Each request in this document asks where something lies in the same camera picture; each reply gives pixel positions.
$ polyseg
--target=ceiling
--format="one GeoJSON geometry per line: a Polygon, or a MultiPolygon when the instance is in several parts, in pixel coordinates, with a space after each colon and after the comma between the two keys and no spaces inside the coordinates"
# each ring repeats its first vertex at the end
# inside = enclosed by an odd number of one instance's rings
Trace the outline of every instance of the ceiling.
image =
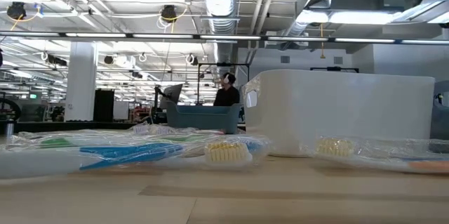
{"type": "MultiPolygon", "coordinates": [[[[207,20],[201,17],[207,16],[204,0],[0,0],[0,29],[10,30],[15,21],[6,15],[6,9],[13,1],[24,1],[27,11],[27,22],[19,22],[14,27],[15,31],[52,31],[52,32],[138,32],[138,33],[183,33],[196,34],[208,33],[209,26],[207,20]],[[167,28],[161,27],[158,23],[160,11],[164,5],[174,5],[178,18],[174,25],[167,28]]],[[[238,0],[238,21],[237,34],[248,34],[251,21],[255,12],[257,0],[238,0]]],[[[280,31],[288,28],[295,18],[295,2],[297,0],[272,0],[269,5],[269,17],[261,24],[262,33],[267,31],[280,31]]],[[[306,32],[309,36],[319,37],[321,31],[319,27],[308,26],[306,32]]],[[[417,23],[414,25],[348,25],[327,23],[323,25],[323,35],[326,37],[407,37],[407,38],[433,38],[438,35],[440,28],[438,25],[417,23]]],[[[160,79],[160,81],[185,81],[195,80],[197,67],[186,62],[186,57],[190,54],[196,56],[200,62],[215,62],[213,57],[213,45],[209,43],[163,43],[163,42],[125,42],[125,41],[105,41],[96,42],[99,51],[98,80],[123,79],[129,80],[130,73],[101,73],[101,70],[118,68],[116,65],[104,64],[104,57],[117,55],[130,55],[136,57],[135,66],[142,70],[155,70],[180,72],[152,73],[149,79],[160,79]],[[145,60],[139,60],[142,54],[147,55],[145,60]]],[[[320,44],[310,44],[309,48],[320,47],[320,44]]],[[[4,60],[17,67],[47,68],[55,67],[49,65],[41,58],[43,52],[57,56],[69,63],[70,41],[39,40],[39,39],[19,39],[6,37],[1,42],[4,50],[4,60]]],[[[353,44],[330,44],[329,49],[345,49],[352,52],[359,49],[353,44]]],[[[260,67],[269,68],[270,60],[260,59],[257,61],[260,67]]],[[[27,73],[34,76],[48,77],[50,79],[66,82],[67,72],[32,72],[27,73]]],[[[27,77],[20,77],[11,73],[4,73],[4,79],[9,81],[29,81],[27,77]]],[[[206,74],[204,81],[213,82],[213,75],[206,74]]],[[[102,88],[115,88],[117,93],[126,88],[98,84],[102,88]]],[[[17,90],[25,87],[17,85],[3,85],[3,90],[17,90]]],[[[131,100],[137,98],[140,92],[138,88],[125,90],[125,95],[121,99],[131,100]]],[[[213,97],[216,91],[212,87],[202,87],[204,100],[213,97]]],[[[182,98],[189,102],[196,99],[196,93],[189,90],[187,97],[182,98]]]]}

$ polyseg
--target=pillar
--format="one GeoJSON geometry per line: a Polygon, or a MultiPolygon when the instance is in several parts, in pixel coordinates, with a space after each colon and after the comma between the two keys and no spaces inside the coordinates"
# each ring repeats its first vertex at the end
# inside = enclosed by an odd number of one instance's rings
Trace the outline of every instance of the pillar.
{"type": "Polygon", "coordinates": [[[93,42],[72,42],[70,48],[65,121],[93,120],[98,53],[93,42]]]}

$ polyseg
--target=desk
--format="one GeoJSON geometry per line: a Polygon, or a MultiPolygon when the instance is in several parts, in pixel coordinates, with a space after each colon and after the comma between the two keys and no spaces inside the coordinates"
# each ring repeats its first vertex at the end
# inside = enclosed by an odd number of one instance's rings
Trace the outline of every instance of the desk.
{"type": "Polygon", "coordinates": [[[8,224],[449,223],[449,176],[267,157],[250,171],[154,169],[0,180],[8,224]]]}

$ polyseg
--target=dark shirt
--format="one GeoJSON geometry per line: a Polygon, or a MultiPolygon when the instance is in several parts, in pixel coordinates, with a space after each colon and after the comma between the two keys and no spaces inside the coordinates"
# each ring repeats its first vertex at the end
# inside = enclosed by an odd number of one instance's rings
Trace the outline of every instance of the dark shirt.
{"type": "Polygon", "coordinates": [[[217,92],[217,97],[215,98],[214,106],[231,106],[233,104],[240,103],[240,93],[239,90],[231,86],[231,88],[225,90],[221,88],[217,92]]]}

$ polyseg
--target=wooden table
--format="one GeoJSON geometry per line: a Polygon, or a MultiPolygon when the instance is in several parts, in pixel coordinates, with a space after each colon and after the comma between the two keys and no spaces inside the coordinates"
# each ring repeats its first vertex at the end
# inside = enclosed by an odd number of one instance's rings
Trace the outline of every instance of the wooden table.
{"type": "Polygon", "coordinates": [[[148,164],[0,180],[0,223],[449,223],[449,176],[267,157],[250,171],[148,164]]]}

